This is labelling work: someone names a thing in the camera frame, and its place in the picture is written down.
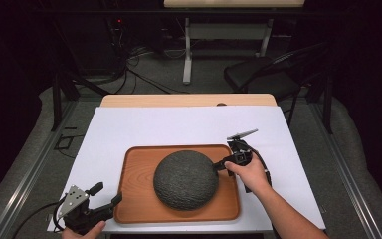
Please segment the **brown tray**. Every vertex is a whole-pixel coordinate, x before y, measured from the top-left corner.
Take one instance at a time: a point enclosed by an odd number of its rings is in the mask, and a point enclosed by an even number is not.
[[[222,144],[138,146],[125,154],[118,191],[122,201],[114,209],[118,223],[158,223],[190,221],[233,220],[240,213],[238,188],[235,176],[226,170],[219,171],[219,188],[214,197],[202,208],[193,211],[177,211],[165,206],[153,189],[153,176],[159,162],[172,152],[195,150],[208,156],[213,162],[231,154]]]

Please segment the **white tabletop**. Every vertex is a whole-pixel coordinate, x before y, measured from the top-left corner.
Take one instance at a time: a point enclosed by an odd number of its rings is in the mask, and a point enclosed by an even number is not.
[[[272,174],[273,188],[317,227],[325,229],[279,107],[97,108],[64,193],[73,184],[86,190],[102,181],[104,189],[91,197],[90,208],[106,205],[117,194],[124,156],[131,147],[227,144],[228,136],[254,128],[259,131],[245,137],[245,141],[264,158]],[[254,194],[245,192],[239,177],[237,181],[241,214],[235,220],[118,224],[111,219],[104,231],[238,233],[272,230],[261,203]],[[51,222],[48,230],[53,229]]]
[[[167,8],[279,8],[302,7],[305,0],[164,0]]]

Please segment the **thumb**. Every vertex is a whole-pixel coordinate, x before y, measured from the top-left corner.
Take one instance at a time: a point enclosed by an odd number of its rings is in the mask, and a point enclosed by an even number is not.
[[[106,223],[104,221],[99,222],[85,235],[85,238],[95,239],[101,233],[105,226]]]
[[[226,169],[228,169],[228,170],[230,170],[232,172],[235,172],[235,173],[237,173],[239,175],[239,171],[241,169],[240,165],[237,165],[237,164],[235,164],[235,163],[233,163],[231,161],[226,161],[225,162],[225,167],[226,167]]]

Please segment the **round black object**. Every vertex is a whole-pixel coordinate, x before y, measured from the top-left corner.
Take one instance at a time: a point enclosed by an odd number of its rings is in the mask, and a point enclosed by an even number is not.
[[[192,150],[176,151],[157,166],[153,186],[165,205],[180,211],[204,206],[219,185],[213,162],[203,153]]]

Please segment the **white table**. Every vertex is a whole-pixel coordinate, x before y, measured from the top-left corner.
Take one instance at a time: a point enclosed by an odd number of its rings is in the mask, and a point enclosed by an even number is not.
[[[304,0],[164,0],[166,8],[295,8],[302,7]],[[272,32],[273,19],[266,23],[230,24],[190,23],[185,19],[185,65],[183,83],[191,83],[191,39],[249,39],[263,40],[260,53],[264,56]]]
[[[249,106],[263,102],[267,106]],[[228,106],[212,107],[217,103]],[[73,184],[89,189],[102,181],[104,189],[91,197],[90,208],[108,204],[117,194],[124,155],[131,147],[227,144],[228,136],[257,128],[259,131],[245,137],[245,141],[264,158],[272,174],[273,188],[317,227],[325,229],[287,122],[272,96],[114,96],[102,105],[95,110],[64,190],[68,192]],[[238,177],[237,181],[241,214],[235,220],[140,224],[118,224],[108,220],[104,231],[245,233],[272,230],[261,203],[254,194],[245,192]],[[48,230],[53,229],[51,222]]]

